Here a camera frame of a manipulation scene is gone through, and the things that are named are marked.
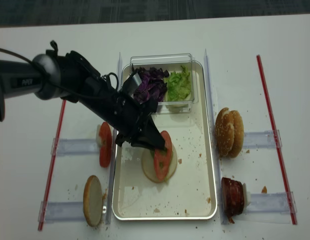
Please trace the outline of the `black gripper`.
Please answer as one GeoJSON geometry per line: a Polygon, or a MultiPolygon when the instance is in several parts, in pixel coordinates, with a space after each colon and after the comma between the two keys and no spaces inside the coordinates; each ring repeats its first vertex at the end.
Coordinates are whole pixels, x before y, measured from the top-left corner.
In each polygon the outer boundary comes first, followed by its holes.
{"type": "Polygon", "coordinates": [[[128,142],[134,148],[167,151],[165,139],[152,119],[158,107],[156,100],[150,98],[140,104],[122,90],[91,77],[84,81],[80,93],[89,98],[80,97],[79,102],[118,131],[118,146],[128,142]]]}

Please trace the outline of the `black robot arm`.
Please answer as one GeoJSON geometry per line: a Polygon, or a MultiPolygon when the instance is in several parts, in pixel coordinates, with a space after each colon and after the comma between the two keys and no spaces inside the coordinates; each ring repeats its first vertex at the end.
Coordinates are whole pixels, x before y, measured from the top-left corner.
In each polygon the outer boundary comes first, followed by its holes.
{"type": "Polygon", "coordinates": [[[124,84],[112,86],[114,73],[101,75],[81,54],[71,51],[58,54],[58,45],[33,60],[23,56],[18,62],[0,60],[0,122],[5,118],[5,99],[35,94],[41,100],[61,98],[81,103],[118,131],[115,139],[121,146],[165,150],[165,139],[152,119],[158,103],[149,99],[138,103],[134,91],[141,84],[134,70],[124,84]]]}

